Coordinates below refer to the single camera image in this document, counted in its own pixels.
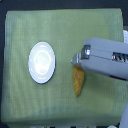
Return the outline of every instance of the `small plate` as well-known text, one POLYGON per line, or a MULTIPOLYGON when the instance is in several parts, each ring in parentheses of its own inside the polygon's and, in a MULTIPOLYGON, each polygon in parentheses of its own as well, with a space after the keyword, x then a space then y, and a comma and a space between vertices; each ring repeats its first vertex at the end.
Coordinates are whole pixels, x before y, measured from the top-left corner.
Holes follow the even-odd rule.
POLYGON ((31 50, 28 60, 31 77, 40 84, 46 83, 55 69, 55 55, 46 42, 37 43, 31 50))

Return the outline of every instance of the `table surface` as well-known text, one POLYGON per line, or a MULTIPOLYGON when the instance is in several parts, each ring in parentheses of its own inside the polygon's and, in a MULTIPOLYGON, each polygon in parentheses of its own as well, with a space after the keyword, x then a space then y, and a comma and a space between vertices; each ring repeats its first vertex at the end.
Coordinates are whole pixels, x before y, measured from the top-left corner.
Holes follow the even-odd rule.
POLYGON ((0 1, 0 102, 2 96, 5 18, 10 10, 54 10, 54 9, 92 9, 121 8, 124 26, 128 26, 128 0, 1 0, 0 1))

